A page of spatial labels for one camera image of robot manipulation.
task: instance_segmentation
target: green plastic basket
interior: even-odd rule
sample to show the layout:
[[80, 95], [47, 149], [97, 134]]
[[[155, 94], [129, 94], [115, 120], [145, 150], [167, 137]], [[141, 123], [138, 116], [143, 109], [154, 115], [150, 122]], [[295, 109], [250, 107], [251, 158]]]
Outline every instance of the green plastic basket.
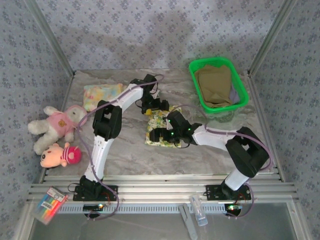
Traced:
[[[233, 86], [235, 90], [237, 91], [240, 101], [237, 104], [233, 104], [230, 106], [224, 106], [224, 107], [208, 107], [205, 104], [204, 98], [202, 96], [200, 87], [198, 85], [198, 82], [195, 77], [195, 71], [198, 69], [202, 69], [205, 65], [211, 65], [214, 67], [221, 67], [222, 65], [226, 65], [230, 71], [231, 71], [231, 81], [233, 83]], [[245, 89], [245, 86], [243, 85], [235, 66], [232, 64], [232, 62], [225, 58], [225, 57], [211, 57], [211, 58], [204, 58], [204, 59], [198, 59], [194, 60], [189, 65], [189, 71], [191, 73], [196, 92], [198, 93], [200, 103], [202, 107], [204, 108], [205, 113], [207, 114], [216, 114], [221, 112], [227, 112], [227, 111], [234, 111], [237, 108], [243, 107], [248, 104], [249, 102], [249, 95]]]

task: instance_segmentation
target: patterned wallpaper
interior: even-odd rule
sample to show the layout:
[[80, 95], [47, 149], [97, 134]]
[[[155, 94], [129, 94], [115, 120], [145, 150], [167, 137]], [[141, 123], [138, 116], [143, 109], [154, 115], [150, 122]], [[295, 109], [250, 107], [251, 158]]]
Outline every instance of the patterned wallpaper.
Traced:
[[0, 239], [12, 239], [40, 172], [27, 123], [61, 107], [69, 78], [23, 1], [0, 1]]
[[287, 181], [320, 239], [320, 2], [300, 0], [255, 82]]
[[71, 67], [249, 68], [283, 0], [37, 0]]

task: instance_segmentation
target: teddy bear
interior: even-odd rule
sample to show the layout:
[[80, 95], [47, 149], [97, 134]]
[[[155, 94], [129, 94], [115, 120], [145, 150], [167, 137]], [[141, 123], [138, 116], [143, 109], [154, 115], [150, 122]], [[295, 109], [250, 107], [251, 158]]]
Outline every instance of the teddy bear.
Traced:
[[59, 165], [65, 167], [68, 164], [79, 163], [81, 155], [81, 150], [77, 146], [70, 146], [66, 142], [62, 148], [58, 143], [54, 143], [41, 154], [40, 165], [43, 168], [55, 168]]
[[87, 111], [78, 105], [69, 107], [65, 112], [61, 112], [53, 106], [46, 106], [44, 113], [49, 117], [44, 120], [34, 120], [28, 124], [28, 130], [34, 135], [44, 134], [36, 141], [33, 150], [37, 155], [50, 145], [64, 137], [68, 143], [74, 141], [74, 129], [81, 119], [87, 114]]

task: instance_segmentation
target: gray marble table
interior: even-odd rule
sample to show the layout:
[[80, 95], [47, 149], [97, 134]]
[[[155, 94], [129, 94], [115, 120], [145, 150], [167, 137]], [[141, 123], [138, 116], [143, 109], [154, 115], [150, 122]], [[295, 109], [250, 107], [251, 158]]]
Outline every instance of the gray marble table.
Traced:
[[[169, 101], [170, 105], [195, 104], [200, 101], [187, 69], [147, 69], [147, 70], [90, 70], [83, 71], [95, 79], [88, 80], [83, 74], [76, 74], [72, 82], [65, 107], [83, 104], [85, 85], [115, 84], [128, 85], [134, 79], [143, 79], [146, 74], [163, 74], [163, 82], [159, 84], [159, 96]], [[247, 89], [248, 82], [242, 76]], [[193, 108], [183, 107], [182, 113], [190, 123], [204, 123], [204, 117]], [[222, 130], [238, 130], [242, 126], [251, 128], [264, 141], [256, 109], [252, 100], [248, 105], [233, 113], [208, 115], [209, 127]], [[93, 147], [93, 117], [82, 127], [82, 136]], [[229, 154], [220, 149], [208, 146], [191, 145], [186, 149], [177, 149], [145, 144], [148, 117], [141, 114], [135, 105], [130, 106], [123, 114], [122, 129], [113, 142], [104, 168], [105, 175], [175, 175], [175, 174], [228, 174], [235, 166]], [[59, 166], [47, 171], [50, 176], [82, 176], [88, 166], [89, 158], [78, 138], [72, 143], [82, 150], [79, 164]]]

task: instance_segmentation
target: purple cloth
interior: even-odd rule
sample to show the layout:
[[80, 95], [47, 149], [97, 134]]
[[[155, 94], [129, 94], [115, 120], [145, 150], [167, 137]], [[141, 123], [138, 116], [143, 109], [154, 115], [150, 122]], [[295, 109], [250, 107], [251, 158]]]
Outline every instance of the purple cloth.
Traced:
[[240, 102], [240, 98], [238, 92], [236, 91], [234, 85], [231, 83], [231, 90], [229, 94], [229, 99], [232, 101], [233, 104], [237, 104]]

